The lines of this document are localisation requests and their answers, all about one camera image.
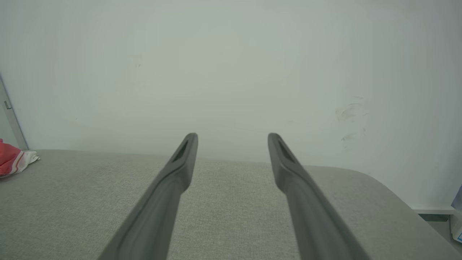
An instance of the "red and white cloth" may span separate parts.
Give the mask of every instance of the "red and white cloth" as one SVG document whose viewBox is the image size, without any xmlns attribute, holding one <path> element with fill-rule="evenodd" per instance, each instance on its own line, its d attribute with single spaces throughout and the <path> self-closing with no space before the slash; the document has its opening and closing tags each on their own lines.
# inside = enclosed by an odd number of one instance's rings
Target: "red and white cloth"
<svg viewBox="0 0 462 260">
<path fill-rule="evenodd" d="M 37 152 L 23 152 L 10 144 L 3 143 L 3 139 L 0 139 L 0 178 L 20 173 L 39 159 Z"/>
</svg>

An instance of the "wall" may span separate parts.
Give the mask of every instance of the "wall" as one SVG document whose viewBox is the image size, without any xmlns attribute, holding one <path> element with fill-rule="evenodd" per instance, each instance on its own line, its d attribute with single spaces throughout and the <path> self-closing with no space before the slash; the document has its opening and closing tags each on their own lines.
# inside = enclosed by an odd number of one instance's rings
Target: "wall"
<svg viewBox="0 0 462 260">
<path fill-rule="evenodd" d="M 31 149 L 359 170 L 413 208 L 462 184 L 460 1 L 7 0 L 0 72 Z"/>
</svg>

